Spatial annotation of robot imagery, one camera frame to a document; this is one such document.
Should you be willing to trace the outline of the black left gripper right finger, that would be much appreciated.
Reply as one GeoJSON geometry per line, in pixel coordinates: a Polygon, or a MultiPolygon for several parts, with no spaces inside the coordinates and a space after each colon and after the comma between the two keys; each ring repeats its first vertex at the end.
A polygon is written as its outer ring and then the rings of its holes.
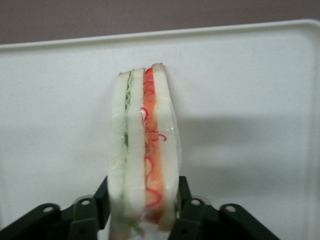
{"type": "Polygon", "coordinates": [[[242,206],[215,209],[192,196],[187,178],[179,177],[178,218],[169,240],[277,240],[278,237],[242,206]]]}

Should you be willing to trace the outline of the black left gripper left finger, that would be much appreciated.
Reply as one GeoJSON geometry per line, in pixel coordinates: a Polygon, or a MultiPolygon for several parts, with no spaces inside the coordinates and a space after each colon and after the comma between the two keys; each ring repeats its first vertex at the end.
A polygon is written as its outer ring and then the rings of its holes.
{"type": "Polygon", "coordinates": [[[93,195],[81,196],[61,209],[41,204],[0,231],[2,240],[97,240],[111,214],[108,179],[93,195]]]}

